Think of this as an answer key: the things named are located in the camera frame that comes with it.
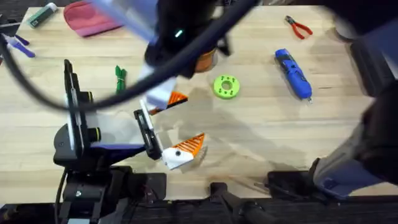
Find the orange and white object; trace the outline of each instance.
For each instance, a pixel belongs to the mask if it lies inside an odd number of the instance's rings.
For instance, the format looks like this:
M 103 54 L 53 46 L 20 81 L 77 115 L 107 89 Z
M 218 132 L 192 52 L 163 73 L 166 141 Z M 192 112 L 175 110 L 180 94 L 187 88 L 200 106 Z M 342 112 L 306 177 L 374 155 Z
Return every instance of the orange and white object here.
M 201 133 L 175 146 L 164 149 L 162 159 L 165 165 L 172 170 L 191 162 L 201 149 L 204 140 L 205 134 Z
M 187 99 L 188 99 L 188 97 L 185 96 L 184 94 L 177 92 L 177 91 L 173 91 L 170 96 L 169 102 L 167 104 L 167 108 L 173 107 L 173 106 L 179 104 L 179 102 L 186 101 Z M 148 112 L 150 115 L 155 115 L 161 111 L 162 111 L 162 109 L 155 108 L 155 109 L 149 110 Z

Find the wooden table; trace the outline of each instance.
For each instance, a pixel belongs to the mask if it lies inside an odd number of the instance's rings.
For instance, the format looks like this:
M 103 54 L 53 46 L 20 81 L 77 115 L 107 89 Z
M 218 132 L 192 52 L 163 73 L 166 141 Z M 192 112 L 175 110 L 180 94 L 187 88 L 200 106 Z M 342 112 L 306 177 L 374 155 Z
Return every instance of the wooden table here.
M 26 20 L 37 8 L 30 8 Z M 309 26 L 313 35 L 294 36 L 284 22 L 290 15 Z M 31 41 L 37 54 L 30 59 L 13 50 L 27 76 L 46 94 L 61 100 L 63 59 L 69 59 L 83 90 L 95 98 L 113 94 L 114 68 L 128 71 L 134 83 L 146 43 L 125 29 L 87 39 L 66 25 L 62 10 L 33 30 L 23 24 L 18 34 Z M 162 141 L 169 144 L 206 134 L 200 156 L 181 169 L 169 171 L 144 153 L 122 161 L 138 172 L 166 172 L 167 199 L 203 198 L 212 181 L 224 181 L 240 197 L 268 197 L 261 183 L 271 170 L 305 170 L 317 157 L 336 149 L 357 125 L 372 99 L 358 84 L 357 69 L 347 44 L 333 31 L 333 17 L 319 7 L 258 7 L 231 32 L 234 54 L 219 58 L 211 71 L 191 80 L 178 78 L 177 91 L 189 101 L 153 117 Z M 313 87 L 313 104 L 292 95 L 274 52 L 286 48 Z M 218 75 L 228 73 L 241 82 L 239 95 L 221 100 L 212 93 Z M 65 114 L 28 97 L 0 67 L 0 202 L 53 202 L 62 167 L 53 163 L 53 137 Z M 106 110 L 133 111 L 137 99 Z M 396 194 L 389 184 L 362 189 L 355 195 Z

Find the black mount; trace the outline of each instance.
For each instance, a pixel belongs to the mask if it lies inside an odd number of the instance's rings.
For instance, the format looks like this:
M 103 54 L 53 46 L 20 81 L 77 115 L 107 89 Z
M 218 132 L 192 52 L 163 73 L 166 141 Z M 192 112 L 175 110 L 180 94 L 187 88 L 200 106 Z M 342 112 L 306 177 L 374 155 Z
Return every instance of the black mount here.
M 316 159 L 309 171 L 272 171 L 267 175 L 267 187 L 272 198 L 290 201 L 316 201 L 328 204 L 333 198 L 318 190 L 313 183 L 313 173 L 319 162 Z
M 60 218 L 87 218 L 97 223 L 115 211 L 119 200 L 148 202 L 165 198 L 165 174 L 133 174 L 129 166 L 112 166 L 92 174 L 68 171 Z
M 288 224 L 286 220 L 275 218 L 264 207 L 253 200 L 241 199 L 230 192 L 225 183 L 211 183 L 210 197 L 218 197 L 225 207 L 231 224 Z

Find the pliers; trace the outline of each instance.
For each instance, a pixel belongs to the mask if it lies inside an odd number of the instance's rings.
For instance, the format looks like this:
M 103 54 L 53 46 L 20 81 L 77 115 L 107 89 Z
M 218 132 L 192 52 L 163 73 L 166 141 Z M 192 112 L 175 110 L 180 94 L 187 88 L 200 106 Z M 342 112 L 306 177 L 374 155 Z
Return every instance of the pliers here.
M 309 33 L 310 35 L 312 35 L 312 30 L 311 30 L 310 28 L 308 28 L 307 26 L 305 26 L 305 25 L 303 25 L 303 24 L 300 24 L 300 23 L 294 21 L 294 19 L 291 18 L 290 16 L 286 16 L 286 17 L 285 17 L 285 20 L 286 20 L 290 25 L 292 25 L 294 33 L 295 33 L 296 36 L 299 37 L 300 39 L 303 40 L 305 37 L 299 32 L 299 30 L 297 29 L 298 27 L 301 28 L 301 29 L 303 29 L 303 30 L 305 30 L 305 31 L 307 31 L 307 33 Z

